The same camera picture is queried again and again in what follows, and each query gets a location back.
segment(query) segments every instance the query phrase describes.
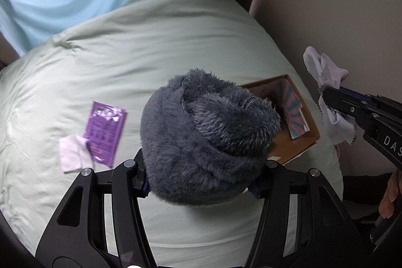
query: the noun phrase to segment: open cardboard box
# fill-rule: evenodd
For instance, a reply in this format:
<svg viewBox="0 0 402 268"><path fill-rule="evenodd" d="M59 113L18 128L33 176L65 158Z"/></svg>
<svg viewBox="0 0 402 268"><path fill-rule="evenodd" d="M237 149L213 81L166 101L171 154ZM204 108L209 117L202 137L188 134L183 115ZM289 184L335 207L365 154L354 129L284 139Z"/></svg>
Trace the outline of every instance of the open cardboard box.
<svg viewBox="0 0 402 268"><path fill-rule="evenodd" d="M266 79L258 82L248 83L242 85L241 87L249 89L250 92L257 97L267 98L270 97L270 88L268 84L280 79L286 79L292 86L297 98L302 104L301 112L304 116L305 122L308 125L309 131L305 132L298 138L292 139L289 128L285 120L281 120L281 131L278 133L277 137L272 141L268 150L268 157L274 157L280 164L285 164L292 159L300 156L303 152L314 146L317 140L320 138L320 133L317 126L311 116L300 92L297 90L295 84L288 75L281 75L271 79Z"/></svg>

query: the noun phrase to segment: gray furry hat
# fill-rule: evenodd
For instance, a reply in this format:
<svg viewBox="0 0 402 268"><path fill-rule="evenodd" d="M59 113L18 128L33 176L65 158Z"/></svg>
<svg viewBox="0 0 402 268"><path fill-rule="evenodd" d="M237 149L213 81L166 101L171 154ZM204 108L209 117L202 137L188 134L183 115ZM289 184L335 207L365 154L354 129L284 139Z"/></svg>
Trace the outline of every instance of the gray furry hat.
<svg viewBox="0 0 402 268"><path fill-rule="evenodd" d="M270 102L247 89L200 69L176 76L142 112L150 190L174 204L231 201L259 175L279 131Z"/></svg>

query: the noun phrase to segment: human hand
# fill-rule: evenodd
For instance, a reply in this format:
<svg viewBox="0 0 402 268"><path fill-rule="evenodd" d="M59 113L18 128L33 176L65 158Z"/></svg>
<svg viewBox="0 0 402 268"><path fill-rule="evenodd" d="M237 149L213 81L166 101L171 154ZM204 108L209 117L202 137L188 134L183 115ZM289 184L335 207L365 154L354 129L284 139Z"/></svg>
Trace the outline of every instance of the human hand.
<svg viewBox="0 0 402 268"><path fill-rule="evenodd" d="M393 215L394 201L402 194L402 172L396 170L388 181L388 187L384 197L379 204L378 211L383 218L390 218Z"/></svg>

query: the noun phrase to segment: pink cloth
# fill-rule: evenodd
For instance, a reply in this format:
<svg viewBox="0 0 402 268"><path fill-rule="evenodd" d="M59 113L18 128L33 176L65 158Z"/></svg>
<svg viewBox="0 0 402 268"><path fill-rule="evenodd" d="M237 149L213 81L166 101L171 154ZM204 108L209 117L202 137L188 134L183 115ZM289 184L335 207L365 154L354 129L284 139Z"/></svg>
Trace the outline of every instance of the pink cloth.
<svg viewBox="0 0 402 268"><path fill-rule="evenodd" d="M327 135L335 145L344 141L352 144L356 136L354 118L328 108L322 99L323 90L326 87L339 89L340 83L347 78L349 72L337 67L327 55L319 55L313 47L307 47L303 54L303 60L307 71L318 83L318 91L321 94L318 105L321 109Z"/></svg>
<svg viewBox="0 0 402 268"><path fill-rule="evenodd" d="M93 168L88 139L75 134L59 140L60 162L64 173L77 172L83 168Z"/></svg>

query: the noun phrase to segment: bed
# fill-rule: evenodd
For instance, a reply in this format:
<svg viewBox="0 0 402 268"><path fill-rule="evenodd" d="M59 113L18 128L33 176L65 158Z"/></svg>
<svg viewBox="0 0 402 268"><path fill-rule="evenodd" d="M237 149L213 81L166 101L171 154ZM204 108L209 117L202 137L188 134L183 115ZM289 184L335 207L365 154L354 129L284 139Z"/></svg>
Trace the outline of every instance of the bed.
<svg viewBox="0 0 402 268"><path fill-rule="evenodd" d="M52 36L0 72L0 210L35 253L54 209L76 177L60 167L58 140L82 134L93 101L128 111L114 167L140 148L139 122L148 98L191 68L249 83L288 74L320 131L317 146L287 164L319 168L342 196L336 152L320 110L271 37L234 0L131 0ZM95 163L95 171L107 170ZM285 254L294 246L297 202L291 199ZM116 254L110 198L108 250ZM139 202L158 265L244 264L262 201L243 194L212 208L172 206L152 194Z"/></svg>

